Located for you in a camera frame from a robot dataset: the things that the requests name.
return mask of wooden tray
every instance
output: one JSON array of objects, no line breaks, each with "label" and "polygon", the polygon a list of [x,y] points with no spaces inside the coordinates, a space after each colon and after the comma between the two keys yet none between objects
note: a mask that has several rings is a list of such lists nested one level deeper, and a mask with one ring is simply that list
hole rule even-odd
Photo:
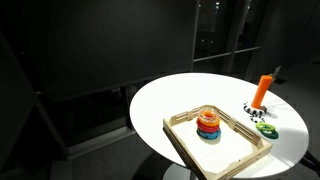
[{"label": "wooden tray", "polygon": [[[198,112],[201,108],[208,107],[215,109],[219,112],[221,118],[221,123],[226,123],[227,127],[231,128],[236,134],[244,137],[248,142],[252,144],[252,153],[245,155],[241,159],[237,159],[230,163],[229,166],[220,172],[210,172],[203,169],[197,159],[193,156],[190,150],[187,148],[185,142],[178,136],[178,134],[173,129],[173,126],[179,125],[184,122],[188,122],[198,117]],[[181,159],[186,164],[187,168],[192,170],[198,177],[198,179],[230,179],[243,169],[247,168],[254,162],[261,159],[263,156],[267,155],[272,147],[272,144],[260,137],[257,133],[246,127],[245,125],[238,122],[236,119],[229,116],[227,113],[223,112],[219,108],[212,105],[204,105],[195,108],[191,111],[187,111],[175,116],[170,119],[163,120],[163,130],[170,139],[171,143],[179,153]]]}]

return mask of glass panel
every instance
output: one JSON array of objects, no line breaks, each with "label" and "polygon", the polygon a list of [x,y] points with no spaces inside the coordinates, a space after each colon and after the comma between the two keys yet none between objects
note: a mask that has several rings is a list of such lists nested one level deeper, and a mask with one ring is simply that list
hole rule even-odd
[{"label": "glass panel", "polygon": [[266,0],[250,0],[242,32],[238,40],[238,50],[252,48],[259,32],[264,15]]},{"label": "glass panel", "polygon": [[217,57],[210,60],[193,63],[193,72],[221,74],[224,57]]},{"label": "glass panel", "polygon": [[200,0],[194,59],[225,52],[235,1]]},{"label": "glass panel", "polygon": [[238,53],[234,57],[234,64],[230,76],[243,79],[246,73],[252,51]]}]

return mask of floor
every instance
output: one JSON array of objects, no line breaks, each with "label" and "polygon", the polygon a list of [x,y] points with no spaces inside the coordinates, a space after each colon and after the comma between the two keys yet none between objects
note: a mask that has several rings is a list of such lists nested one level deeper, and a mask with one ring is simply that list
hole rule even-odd
[{"label": "floor", "polygon": [[[318,79],[320,65],[314,61],[316,60],[281,71],[277,81],[279,83],[273,83],[269,90],[291,104],[305,120],[310,134],[309,151],[320,159],[320,141],[317,140],[320,139],[318,130],[320,121],[317,119],[317,111],[320,107],[320,81]],[[72,173],[69,177],[72,177],[72,180],[160,180],[171,164],[172,162],[154,152],[137,134],[134,134],[74,159],[69,163],[70,173]],[[42,173],[42,177],[43,180],[48,179],[46,173]],[[284,173],[264,179],[320,178],[315,172],[297,164]]]}]

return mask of white base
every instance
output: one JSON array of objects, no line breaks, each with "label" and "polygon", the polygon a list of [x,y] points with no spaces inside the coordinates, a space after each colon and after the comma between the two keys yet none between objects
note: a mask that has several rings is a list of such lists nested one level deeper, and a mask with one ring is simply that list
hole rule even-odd
[{"label": "white base", "polygon": [[198,180],[192,172],[184,167],[172,164],[163,176],[163,180]]}]

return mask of orange ring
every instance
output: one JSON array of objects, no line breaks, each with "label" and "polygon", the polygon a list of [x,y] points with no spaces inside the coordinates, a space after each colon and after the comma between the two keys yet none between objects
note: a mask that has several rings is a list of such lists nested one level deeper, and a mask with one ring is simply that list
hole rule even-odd
[{"label": "orange ring", "polygon": [[216,119],[215,119],[215,121],[210,121],[210,122],[208,122],[208,121],[205,121],[205,120],[203,120],[202,118],[198,118],[198,120],[201,122],[201,124],[203,124],[203,125],[205,125],[205,126],[217,126],[217,125],[219,125],[220,124],[220,118],[219,118],[219,116],[217,116],[216,117]]}]

